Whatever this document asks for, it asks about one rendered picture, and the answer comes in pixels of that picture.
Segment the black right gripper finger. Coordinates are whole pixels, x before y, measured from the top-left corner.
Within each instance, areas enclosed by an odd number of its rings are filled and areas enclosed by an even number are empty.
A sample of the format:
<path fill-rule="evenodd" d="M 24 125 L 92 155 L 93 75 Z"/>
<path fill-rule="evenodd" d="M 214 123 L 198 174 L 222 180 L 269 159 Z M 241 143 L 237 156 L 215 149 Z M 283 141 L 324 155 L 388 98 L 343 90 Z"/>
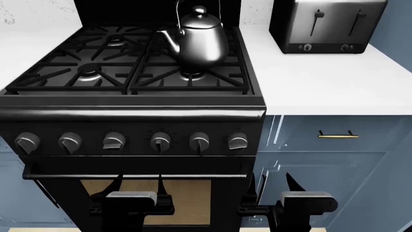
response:
<path fill-rule="evenodd" d="M 305 189 L 303 189 L 303 187 L 301 187 L 289 173 L 286 173 L 286 182 L 289 191 L 305 191 Z"/>
<path fill-rule="evenodd" d="M 250 184 L 246 193 L 247 197 L 257 197 L 256 193 L 256 178 L 254 173 L 252 173 L 251 178 L 250 178 Z"/>

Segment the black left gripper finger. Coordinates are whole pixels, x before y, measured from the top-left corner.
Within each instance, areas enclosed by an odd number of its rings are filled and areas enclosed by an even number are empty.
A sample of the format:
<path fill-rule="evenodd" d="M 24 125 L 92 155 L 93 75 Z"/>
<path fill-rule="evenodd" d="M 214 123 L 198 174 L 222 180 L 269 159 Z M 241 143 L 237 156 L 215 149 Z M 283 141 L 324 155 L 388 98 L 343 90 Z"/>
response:
<path fill-rule="evenodd" d="M 157 195 L 159 195 L 161 197 L 164 197 L 164 196 L 168 195 L 167 191 L 165 190 L 164 183 L 163 183 L 163 178 L 162 178 L 161 174 L 159 174 L 159 177 L 158 177 Z"/>
<path fill-rule="evenodd" d="M 108 193 L 112 193 L 114 191 L 120 191 L 120 187 L 122 185 L 123 174 L 118 175 L 116 179 L 108 186 Z"/>

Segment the steel stove knob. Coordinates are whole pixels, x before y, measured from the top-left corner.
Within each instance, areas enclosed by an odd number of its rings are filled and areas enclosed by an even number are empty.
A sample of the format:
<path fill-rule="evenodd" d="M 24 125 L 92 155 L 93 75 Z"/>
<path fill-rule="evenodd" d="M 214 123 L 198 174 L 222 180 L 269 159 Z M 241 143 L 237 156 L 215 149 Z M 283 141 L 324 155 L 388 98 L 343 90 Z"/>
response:
<path fill-rule="evenodd" d="M 164 151 L 168 150 L 171 145 L 171 137 L 164 132 L 156 132 L 151 137 L 151 147 L 158 152 L 158 154 L 162 154 Z"/>
<path fill-rule="evenodd" d="M 209 136 L 203 132 L 193 133 L 189 139 L 189 146 L 198 156 L 202 156 L 209 147 Z"/>
<path fill-rule="evenodd" d="M 15 139 L 15 144 L 18 146 L 26 155 L 29 155 L 31 152 L 35 151 L 41 140 L 38 136 L 33 133 L 23 132 L 17 136 Z"/>
<path fill-rule="evenodd" d="M 117 132 L 108 133 L 103 140 L 105 150 L 121 150 L 126 143 L 126 138 Z"/>
<path fill-rule="evenodd" d="M 236 132 L 228 137 L 229 150 L 245 149 L 248 146 L 247 136 L 244 133 Z"/>
<path fill-rule="evenodd" d="M 60 137 L 58 143 L 68 155 L 73 155 L 77 150 L 79 150 L 82 144 L 82 139 L 76 133 L 67 132 Z"/>

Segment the black gas range stove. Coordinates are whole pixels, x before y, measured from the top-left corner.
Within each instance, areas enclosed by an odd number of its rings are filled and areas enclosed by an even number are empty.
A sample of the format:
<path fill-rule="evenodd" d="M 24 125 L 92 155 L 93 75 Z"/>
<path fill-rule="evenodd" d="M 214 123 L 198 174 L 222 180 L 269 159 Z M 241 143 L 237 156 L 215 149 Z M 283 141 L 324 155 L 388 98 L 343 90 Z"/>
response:
<path fill-rule="evenodd" d="M 169 30 L 174 37 L 177 32 L 175 2 L 74 0 L 81 28 L 149 24 L 153 27 L 151 40 L 157 33 L 161 34 L 157 30 Z M 193 133 L 203 132 L 209 136 L 209 147 L 203 155 L 252 155 L 256 158 L 267 108 L 239 28 L 241 0 L 185 0 L 180 3 L 179 16 L 189 15 L 196 5 L 202 5 L 207 13 L 221 17 L 224 30 L 233 29 L 238 33 L 254 95 L 136 95 L 129 90 L 130 83 L 127 94 L 114 96 L 21 96 L 1 92 L 0 137 L 20 160 L 24 156 L 160 155 L 150 144 L 156 132 L 164 132 L 171 137 L 170 148 L 161 155 L 195 156 L 197 154 L 190 148 L 189 139 Z M 33 133 L 41 140 L 39 147 L 29 155 L 15 144 L 15 139 L 23 132 Z M 58 143 L 67 132 L 76 133 L 82 139 L 79 150 L 73 155 L 68 155 Z M 110 132 L 120 133 L 126 138 L 121 150 L 103 148 L 103 140 Z M 247 136 L 247 148 L 229 150 L 228 137 L 236 132 Z"/>

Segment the round steel gas burner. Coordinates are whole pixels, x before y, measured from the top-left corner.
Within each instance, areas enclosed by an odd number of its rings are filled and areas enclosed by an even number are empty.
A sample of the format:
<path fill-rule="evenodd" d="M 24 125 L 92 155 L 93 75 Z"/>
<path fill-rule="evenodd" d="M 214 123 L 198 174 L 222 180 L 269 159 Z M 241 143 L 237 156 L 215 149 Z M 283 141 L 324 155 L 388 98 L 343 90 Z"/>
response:
<path fill-rule="evenodd" d="M 122 34 L 112 34 L 106 38 L 108 46 L 123 46 L 126 44 L 125 37 Z"/>
<path fill-rule="evenodd" d="M 200 81 L 205 78 L 205 72 L 201 70 L 181 70 L 180 78 L 184 81 Z"/>
<path fill-rule="evenodd" d="M 98 63 L 86 63 L 78 67 L 77 73 L 80 75 L 79 81 L 95 81 L 101 78 L 99 72 L 102 71 Z"/>

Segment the black cast iron stove grate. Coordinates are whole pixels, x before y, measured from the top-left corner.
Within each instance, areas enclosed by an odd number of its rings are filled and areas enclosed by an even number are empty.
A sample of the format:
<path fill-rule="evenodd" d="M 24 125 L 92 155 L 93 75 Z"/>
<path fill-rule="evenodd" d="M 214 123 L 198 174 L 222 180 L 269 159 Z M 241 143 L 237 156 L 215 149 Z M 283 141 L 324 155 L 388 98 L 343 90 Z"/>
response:
<path fill-rule="evenodd" d="M 108 46 L 106 38 L 112 34 L 122 34 L 126 44 Z M 2 94 L 125 95 L 152 34 L 153 27 L 149 24 L 83 26 L 6 86 Z M 101 65 L 101 78 L 95 81 L 79 81 L 77 69 L 86 63 Z"/>
<path fill-rule="evenodd" d="M 223 63 L 208 69 L 182 66 L 169 55 L 165 38 L 157 33 L 136 70 L 129 90 L 136 95 L 246 96 L 254 95 L 252 81 L 242 54 L 238 33 L 225 29 L 229 55 Z M 201 70 L 205 78 L 184 81 L 181 70 Z"/>

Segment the blue cabinet door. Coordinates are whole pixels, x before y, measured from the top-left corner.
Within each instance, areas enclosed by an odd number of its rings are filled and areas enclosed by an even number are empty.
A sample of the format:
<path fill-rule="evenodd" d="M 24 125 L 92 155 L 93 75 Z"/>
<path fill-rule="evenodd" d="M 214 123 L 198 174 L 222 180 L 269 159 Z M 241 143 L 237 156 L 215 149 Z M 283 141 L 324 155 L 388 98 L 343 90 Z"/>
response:
<path fill-rule="evenodd" d="M 384 152 L 259 152 L 254 164 L 260 204 L 272 205 L 288 191 L 291 175 L 306 191 L 325 191 L 341 209 L 351 199 Z"/>
<path fill-rule="evenodd" d="M 32 180 L 24 164 L 0 137 L 0 231 L 11 227 L 76 227 Z"/>

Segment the black oven door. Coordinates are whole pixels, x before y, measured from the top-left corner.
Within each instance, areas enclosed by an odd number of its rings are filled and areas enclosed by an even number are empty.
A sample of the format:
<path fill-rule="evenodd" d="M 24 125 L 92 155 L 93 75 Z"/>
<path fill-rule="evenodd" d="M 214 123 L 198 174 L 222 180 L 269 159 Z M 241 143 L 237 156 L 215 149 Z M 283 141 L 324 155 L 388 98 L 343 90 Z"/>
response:
<path fill-rule="evenodd" d="M 146 216 L 143 232 L 238 232 L 237 211 L 246 194 L 255 156 L 24 156 L 25 166 L 49 174 L 247 174 L 246 179 L 163 179 L 174 214 Z M 103 232 L 102 217 L 89 213 L 91 196 L 108 193 L 114 179 L 34 180 L 81 232 Z M 123 179 L 120 191 L 154 191 L 158 179 Z"/>

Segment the blue cabinet drawer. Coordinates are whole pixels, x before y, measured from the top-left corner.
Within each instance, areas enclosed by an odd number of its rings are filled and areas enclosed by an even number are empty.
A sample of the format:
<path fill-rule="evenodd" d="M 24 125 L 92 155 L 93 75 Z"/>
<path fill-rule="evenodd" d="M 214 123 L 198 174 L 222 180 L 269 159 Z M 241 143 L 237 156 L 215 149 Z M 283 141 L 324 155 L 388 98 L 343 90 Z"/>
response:
<path fill-rule="evenodd" d="M 345 135 L 359 138 L 318 138 Z M 395 149 L 412 131 L 410 115 L 268 115 L 259 151 L 376 152 Z"/>

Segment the shiny steel kettle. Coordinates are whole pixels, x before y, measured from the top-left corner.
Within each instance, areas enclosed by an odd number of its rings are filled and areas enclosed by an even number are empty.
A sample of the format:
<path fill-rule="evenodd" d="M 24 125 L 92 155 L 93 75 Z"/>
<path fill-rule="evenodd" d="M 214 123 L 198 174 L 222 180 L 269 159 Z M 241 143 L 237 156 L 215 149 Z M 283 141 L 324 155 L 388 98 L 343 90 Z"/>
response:
<path fill-rule="evenodd" d="M 174 37 L 169 30 L 157 30 L 169 44 L 171 57 L 182 66 L 192 69 L 208 69 L 222 63 L 229 54 L 229 43 L 221 17 L 207 13 L 202 5 L 192 8 L 192 13 L 179 16 L 180 3 L 176 0 L 177 32 Z"/>

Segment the steel and black toaster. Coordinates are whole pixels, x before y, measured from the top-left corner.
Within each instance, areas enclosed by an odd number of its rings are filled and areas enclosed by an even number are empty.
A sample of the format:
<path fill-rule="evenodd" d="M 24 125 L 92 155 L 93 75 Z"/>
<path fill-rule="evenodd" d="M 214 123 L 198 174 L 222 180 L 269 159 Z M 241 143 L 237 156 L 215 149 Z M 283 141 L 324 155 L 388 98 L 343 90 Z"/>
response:
<path fill-rule="evenodd" d="M 274 0 L 269 32 L 282 53 L 364 53 L 388 0 Z M 320 9 L 324 17 L 317 20 Z M 359 10 L 367 13 L 348 36 Z M 305 44 L 311 44 L 308 52 Z M 350 49 L 341 51 L 348 44 Z"/>

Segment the black toaster lever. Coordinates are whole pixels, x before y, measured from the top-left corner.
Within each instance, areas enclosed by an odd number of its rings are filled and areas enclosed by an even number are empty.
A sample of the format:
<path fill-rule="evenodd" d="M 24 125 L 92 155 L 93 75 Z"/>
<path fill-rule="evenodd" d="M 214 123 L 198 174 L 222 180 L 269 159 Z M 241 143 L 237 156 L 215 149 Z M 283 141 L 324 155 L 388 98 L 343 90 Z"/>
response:
<path fill-rule="evenodd" d="M 352 24 L 352 27 L 351 27 L 351 30 L 350 30 L 348 36 L 351 36 L 351 35 L 352 35 L 352 33 L 353 33 L 354 29 L 355 29 L 355 25 L 357 24 L 358 20 L 359 20 L 359 19 L 363 19 L 363 18 L 365 18 L 366 16 L 367 16 L 367 13 L 363 13 L 361 9 L 357 12 L 357 14 L 356 14 L 356 16 L 355 16 L 355 20 L 354 20 L 354 22 L 353 22 L 353 24 Z"/>
<path fill-rule="evenodd" d="M 318 9 L 318 10 L 314 13 L 314 23 L 313 23 L 313 25 L 312 25 L 312 30 L 311 30 L 311 32 L 310 32 L 310 36 L 312 36 L 313 33 L 314 33 L 314 29 L 315 29 L 317 20 L 320 19 L 320 18 L 323 18 L 323 17 L 324 17 L 324 13 L 321 12 L 320 9 Z"/>

